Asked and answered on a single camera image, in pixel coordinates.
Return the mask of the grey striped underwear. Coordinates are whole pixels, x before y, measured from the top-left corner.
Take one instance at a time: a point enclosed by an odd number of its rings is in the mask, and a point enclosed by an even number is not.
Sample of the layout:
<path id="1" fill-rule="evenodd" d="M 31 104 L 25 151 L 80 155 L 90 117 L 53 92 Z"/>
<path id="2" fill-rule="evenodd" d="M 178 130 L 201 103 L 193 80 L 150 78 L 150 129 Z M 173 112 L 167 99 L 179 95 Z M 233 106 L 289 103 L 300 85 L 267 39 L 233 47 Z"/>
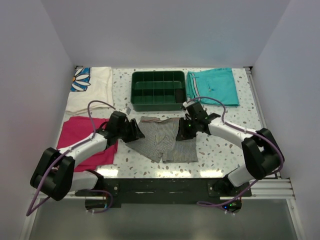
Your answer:
<path id="1" fill-rule="evenodd" d="M 142 116 L 138 123 L 144 138 L 129 142 L 127 147 L 144 157 L 159 163 L 194 163 L 198 161 L 196 139 L 177 141 L 179 119 L 161 120 Z"/>

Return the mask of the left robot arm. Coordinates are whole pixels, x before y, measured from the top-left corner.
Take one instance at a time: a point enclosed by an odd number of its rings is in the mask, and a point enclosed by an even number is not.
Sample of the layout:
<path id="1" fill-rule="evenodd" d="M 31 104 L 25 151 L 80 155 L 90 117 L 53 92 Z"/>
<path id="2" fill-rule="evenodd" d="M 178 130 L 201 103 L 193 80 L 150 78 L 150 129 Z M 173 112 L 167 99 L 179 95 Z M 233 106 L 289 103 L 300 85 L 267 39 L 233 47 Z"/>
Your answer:
<path id="1" fill-rule="evenodd" d="M 33 172 L 30 185 L 56 201 L 62 200 L 69 192 L 83 189 L 92 196 L 99 196 L 104 184 L 98 180 L 98 175 L 85 171 L 76 177 L 74 169 L 91 156 L 115 145 L 118 140 L 130 143 L 143 138 L 145 135 L 134 118 L 129 120 L 125 113 L 114 111 L 109 121 L 102 123 L 86 138 L 65 148 L 47 148 Z"/>

